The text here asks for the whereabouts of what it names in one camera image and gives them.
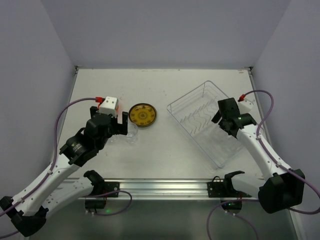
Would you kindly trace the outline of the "clear glass cup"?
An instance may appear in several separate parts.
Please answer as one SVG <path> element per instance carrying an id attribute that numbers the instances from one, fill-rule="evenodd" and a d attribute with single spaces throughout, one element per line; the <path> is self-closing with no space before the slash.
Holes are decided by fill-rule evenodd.
<path id="1" fill-rule="evenodd" d="M 115 144 L 119 141 L 120 137 L 118 135 L 113 135 L 108 139 L 109 144 Z"/>
<path id="2" fill-rule="evenodd" d="M 133 144 L 138 139 L 138 127 L 134 123 L 128 124 L 126 141 Z"/>

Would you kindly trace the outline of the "yellow patterned plate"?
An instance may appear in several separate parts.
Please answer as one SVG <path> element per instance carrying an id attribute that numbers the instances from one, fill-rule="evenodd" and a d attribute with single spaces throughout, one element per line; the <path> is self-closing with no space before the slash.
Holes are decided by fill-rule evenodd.
<path id="1" fill-rule="evenodd" d="M 139 128 L 146 128 L 155 123 L 158 113 L 149 103 L 137 103 L 128 113 L 129 120 Z"/>

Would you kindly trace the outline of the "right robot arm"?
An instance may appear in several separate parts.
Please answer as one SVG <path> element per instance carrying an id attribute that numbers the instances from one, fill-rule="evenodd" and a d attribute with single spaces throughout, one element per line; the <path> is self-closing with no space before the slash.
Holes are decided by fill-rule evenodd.
<path id="1" fill-rule="evenodd" d="M 223 180 L 226 192 L 243 192 L 258 199 L 269 214 L 301 204 L 304 173 L 293 170 L 277 155 L 264 136 L 257 133 L 254 118 L 249 113 L 241 113 L 234 98 L 219 100 L 217 104 L 218 111 L 212 122 L 248 150 L 263 177 L 257 179 L 242 170 L 228 173 Z"/>

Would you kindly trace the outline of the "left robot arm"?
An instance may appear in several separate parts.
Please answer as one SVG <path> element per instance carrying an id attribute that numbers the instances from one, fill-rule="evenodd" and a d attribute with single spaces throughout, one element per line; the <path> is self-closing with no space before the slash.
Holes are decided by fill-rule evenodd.
<path id="1" fill-rule="evenodd" d="M 2 213 L 24 237 L 38 232 L 49 217 L 79 198 L 105 198 L 120 192 L 120 189 L 107 191 L 103 177 L 95 170 L 88 170 L 71 185 L 58 188 L 96 157 L 109 138 L 128 133 L 127 112 L 122 113 L 121 123 L 116 109 L 112 108 L 92 106 L 90 116 L 86 126 L 65 142 L 54 154 L 52 163 L 30 185 L 15 196 L 4 196 L 0 200 Z"/>

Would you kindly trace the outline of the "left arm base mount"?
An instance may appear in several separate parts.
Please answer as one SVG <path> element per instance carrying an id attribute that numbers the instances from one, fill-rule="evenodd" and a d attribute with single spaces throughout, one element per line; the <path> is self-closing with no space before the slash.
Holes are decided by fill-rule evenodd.
<path id="1" fill-rule="evenodd" d="M 85 196 L 97 196 L 120 190 L 118 181 L 105 181 L 95 170 L 86 171 L 83 177 L 89 180 L 89 186 L 92 187 Z"/>

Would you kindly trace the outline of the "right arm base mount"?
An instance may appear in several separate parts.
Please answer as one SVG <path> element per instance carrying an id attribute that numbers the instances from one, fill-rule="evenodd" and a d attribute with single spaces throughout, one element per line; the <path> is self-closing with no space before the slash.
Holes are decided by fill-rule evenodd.
<path id="1" fill-rule="evenodd" d="M 244 172 L 238 170 L 225 174 L 223 179 L 215 176 L 211 181 L 208 181 L 206 183 L 208 197 L 240 199 L 243 196 L 243 192 L 235 190 L 232 185 L 232 178 L 239 174 L 244 174 Z"/>

